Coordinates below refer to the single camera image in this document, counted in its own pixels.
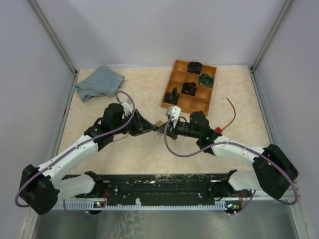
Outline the brass padlock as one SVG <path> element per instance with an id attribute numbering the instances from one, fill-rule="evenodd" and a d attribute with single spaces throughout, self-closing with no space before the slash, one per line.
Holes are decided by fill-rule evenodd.
<path id="1" fill-rule="evenodd" d="M 159 121 L 157 121 L 156 123 L 155 123 L 155 126 L 157 127 L 157 128 L 160 128 L 160 127 L 162 127 L 164 125 L 164 123 L 161 121 L 161 120 L 159 120 Z"/>

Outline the silver key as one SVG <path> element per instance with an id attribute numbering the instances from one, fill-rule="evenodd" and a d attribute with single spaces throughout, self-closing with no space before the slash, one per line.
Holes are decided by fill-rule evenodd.
<path id="1" fill-rule="evenodd" d="M 163 136 L 163 135 L 164 135 L 164 128 L 159 128 L 159 129 L 157 130 L 157 132 L 158 132 L 158 136 L 159 136 L 159 137 Z"/>

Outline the red cable lock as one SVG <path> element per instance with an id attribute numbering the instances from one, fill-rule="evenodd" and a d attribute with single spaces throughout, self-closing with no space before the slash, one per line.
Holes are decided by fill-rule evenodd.
<path id="1" fill-rule="evenodd" d="M 218 133 L 224 132 L 226 129 L 228 129 L 233 122 L 236 119 L 237 112 L 234 104 L 232 101 L 227 97 L 227 102 L 228 105 L 224 105 L 226 108 L 222 108 L 218 113 L 219 115 L 217 116 L 217 123 L 215 126 L 215 130 Z"/>

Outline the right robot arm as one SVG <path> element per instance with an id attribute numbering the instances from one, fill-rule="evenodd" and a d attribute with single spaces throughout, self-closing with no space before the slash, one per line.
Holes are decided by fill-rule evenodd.
<path id="1" fill-rule="evenodd" d="M 298 171 L 284 152 L 275 144 L 265 147 L 241 144 L 213 130 L 202 111 L 193 112 L 188 122 L 180 121 L 180 108 L 166 111 L 168 121 L 163 128 L 164 138 L 179 135 L 195 138 L 200 152 L 221 156 L 242 163 L 249 171 L 236 170 L 222 186 L 223 193 L 234 197 L 241 190 L 262 190 L 279 200 L 291 187 Z"/>

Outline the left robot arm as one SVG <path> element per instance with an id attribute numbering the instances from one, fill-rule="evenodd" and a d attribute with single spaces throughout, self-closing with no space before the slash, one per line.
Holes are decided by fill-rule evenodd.
<path id="1" fill-rule="evenodd" d="M 30 164 L 23 169 L 15 199 L 23 199 L 27 207 L 34 209 L 38 215 L 43 215 L 56 203 L 77 195 L 89 194 L 97 198 L 104 191 L 100 176 L 89 171 L 66 179 L 66 174 L 112 143 L 117 134 L 138 136 L 156 130 L 157 126 L 144 119 L 128 103 L 109 104 L 103 116 L 69 148 L 37 167 Z"/>

